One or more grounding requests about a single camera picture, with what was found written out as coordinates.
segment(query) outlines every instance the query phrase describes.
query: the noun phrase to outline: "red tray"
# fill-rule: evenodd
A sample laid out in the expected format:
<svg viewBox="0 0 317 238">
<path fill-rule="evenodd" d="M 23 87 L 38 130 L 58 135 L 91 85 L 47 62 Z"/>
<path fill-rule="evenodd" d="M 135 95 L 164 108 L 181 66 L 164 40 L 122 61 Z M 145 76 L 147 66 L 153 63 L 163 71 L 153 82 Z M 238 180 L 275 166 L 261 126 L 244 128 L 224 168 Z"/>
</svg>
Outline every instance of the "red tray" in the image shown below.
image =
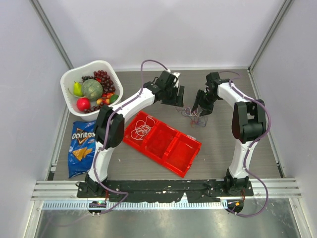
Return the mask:
<svg viewBox="0 0 317 238">
<path fill-rule="evenodd" d="M 135 129 L 137 121 L 146 121 L 147 116 L 155 121 L 154 123 L 150 119 L 147 120 L 147 125 L 152 127 L 150 132 L 142 140 L 132 138 L 131 132 Z M 169 168 L 182 178 L 185 177 L 187 171 L 190 169 L 202 145 L 193 137 L 170 127 L 142 111 L 126 127 L 123 141 L 157 163 Z"/>
</svg>

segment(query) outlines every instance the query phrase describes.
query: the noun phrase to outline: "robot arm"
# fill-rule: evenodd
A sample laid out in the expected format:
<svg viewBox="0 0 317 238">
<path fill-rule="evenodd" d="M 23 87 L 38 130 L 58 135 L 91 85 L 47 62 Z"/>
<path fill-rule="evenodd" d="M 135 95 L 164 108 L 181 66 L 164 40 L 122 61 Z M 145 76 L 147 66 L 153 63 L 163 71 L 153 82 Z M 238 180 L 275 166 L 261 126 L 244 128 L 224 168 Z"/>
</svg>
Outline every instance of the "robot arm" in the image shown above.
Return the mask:
<svg viewBox="0 0 317 238">
<path fill-rule="evenodd" d="M 179 73 L 163 71 L 160 77 L 155 81 L 145 83 L 142 92 L 141 90 L 138 91 L 130 98 L 113 106 L 112 108 L 103 106 L 100 109 L 95 125 L 95 154 L 97 153 L 97 148 L 103 147 L 105 142 L 106 123 L 110 114 L 112 114 L 116 109 L 121 108 L 112 118 L 105 150 L 100 151 L 98 156 L 94 158 L 96 160 L 96 172 L 101 182 L 106 181 L 111 155 L 116 146 L 118 146 L 123 140 L 125 121 L 128 121 L 138 111 L 154 104 L 157 101 L 161 101 L 162 104 L 166 105 L 178 107 L 184 106 L 184 86 L 179 86 L 178 77 Z M 136 100 L 125 106 L 127 102 L 136 97 L 138 97 Z M 100 195 L 102 194 L 103 189 L 98 185 L 98 180 L 92 167 L 86 175 L 85 183 L 90 190 L 92 190 L 93 194 Z"/>
<path fill-rule="evenodd" d="M 253 144 L 252 148 L 249 146 L 266 131 L 265 111 L 256 103 L 247 100 L 245 98 L 247 95 L 240 90 L 237 89 L 243 97 L 234 91 L 232 89 L 235 87 L 234 84 L 229 83 L 228 79 L 220 79 L 218 72 L 208 74 L 206 79 L 207 87 L 205 91 L 199 90 L 197 92 L 192 111 L 200 106 L 202 108 L 201 116 L 211 114 L 214 102 L 222 99 L 233 108 L 231 129 L 236 142 L 232 163 L 225 177 L 225 189 L 232 193 L 240 192 L 246 188 L 249 180 L 249 174 L 244 169 L 246 153 L 250 150 L 245 161 L 245 168 L 249 169 L 257 142 Z"/>
<path fill-rule="evenodd" d="M 106 134 L 106 123 L 110 114 L 116 109 L 121 108 L 111 121 L 111 126 L 106 141 L 105 150 L 101 151 L 96 159 L 96 172 L 101 182 L 107 179 L 107 170 L 111 155 L 116 146 L 123 140 L 124 123 L 134 114 L 143 108 L 152 105 L 157 101 L 163 104 L 183 107 L 184 86 L 179 86 L 179 73 L 170 73 L 163 71 L 161 76 L 153 81 L 144 84 L 142 93 L 140 91 L 133 95 L 134 98 L 139 97 L 132 103 L 124 106 L 131 98 L 124 102 L 113 106 L 113 108 L 103 106 L 99 112 L 96 126 L 95 139 L 96 148 L 102 147 Z M 213 104 L 216 100 L 224 99 L 231 107 L 233 107 L 232 133 L 236 139 L 236 146 L 233 155 L 232 164 L 227 170 L 224 179 L 224 188 L 230 194 L 240 193 L 247 187 L 248 173 L 244 169 L 244 160 L 250 144 L 266 131 L 265 112 L 256 103 L 241 97 L 232 89 L 233 83 L 229 83 L 228 79 L 220 79 L 218 72 L 210 73 L 206 76 L 207 88 L 205 91 L 199 90 L 192 111 L 200 106 L 203 110 L 201 116 L 211 114 Z M 248 169 L 254 146 L 250 150 L 245 162 Z M 85 178 L 86 188 L 92 192 L 93 196 L 101 196 L 104 189 L 98 184 L 93 168 Z"/>
</svg>

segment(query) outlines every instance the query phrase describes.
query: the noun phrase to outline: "white backdrop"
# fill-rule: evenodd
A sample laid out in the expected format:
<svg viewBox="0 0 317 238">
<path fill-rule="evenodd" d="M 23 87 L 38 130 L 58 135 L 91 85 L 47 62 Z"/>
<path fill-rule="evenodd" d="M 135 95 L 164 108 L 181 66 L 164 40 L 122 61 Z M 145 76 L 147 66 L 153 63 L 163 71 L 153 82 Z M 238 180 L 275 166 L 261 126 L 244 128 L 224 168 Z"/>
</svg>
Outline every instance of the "white backdrop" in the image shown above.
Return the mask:
<svg viewBox="0 0 317 238">
<path fill-rule="evenodd" d="M 286 175 L 296 178 L 317 231 L 317 1 L 296 0 L 255 67 Z"/>
<path fill-rule="evenodd" d="M 74 66 L 103 59 L 127 69 L 149 58 L 169 67 L 249 66 L 284 1 L 39 2 Z"/>
<path fill-rule="evenodd" d="M 29 1 L 1 1 L 0 22 L 0 237 L 21 238 L 49 168 L 67 68 Z"/>
</svg>

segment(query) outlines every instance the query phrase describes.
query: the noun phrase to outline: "green pear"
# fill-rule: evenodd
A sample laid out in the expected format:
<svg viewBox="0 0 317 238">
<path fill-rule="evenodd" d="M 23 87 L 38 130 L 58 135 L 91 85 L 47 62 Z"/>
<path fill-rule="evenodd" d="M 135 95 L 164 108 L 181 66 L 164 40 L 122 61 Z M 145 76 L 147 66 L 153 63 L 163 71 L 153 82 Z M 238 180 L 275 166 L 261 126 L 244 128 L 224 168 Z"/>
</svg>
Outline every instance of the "green pear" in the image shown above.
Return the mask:
<svg viewBox="0 0 317 238">
<path fill-rule="evenodd" d="M 82 92 L 82 87 L 83 87 L 83 85 L 81 85 L 80 83 L 75 82 L 75 84 L 74 84 L 74 94 L 77 97 L 83 97 L 84 96 L 84 94 Z"/>
</svg>

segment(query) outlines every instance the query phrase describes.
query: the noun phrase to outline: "chip bag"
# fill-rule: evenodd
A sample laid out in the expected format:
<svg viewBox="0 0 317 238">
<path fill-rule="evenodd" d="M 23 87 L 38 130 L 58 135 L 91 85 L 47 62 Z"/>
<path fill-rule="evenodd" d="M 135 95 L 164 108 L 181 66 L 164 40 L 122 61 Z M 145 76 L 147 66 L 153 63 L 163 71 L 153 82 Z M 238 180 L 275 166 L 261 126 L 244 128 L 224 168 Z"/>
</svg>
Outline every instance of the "chip bag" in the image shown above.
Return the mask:
<svg viewBox="0 0 317 238">
<path fill-rule="evenodd" d="M 68 151 L 68 177 L 86 173 L 95 154 L 95 122 L 75 121 Z"/>
</svg>

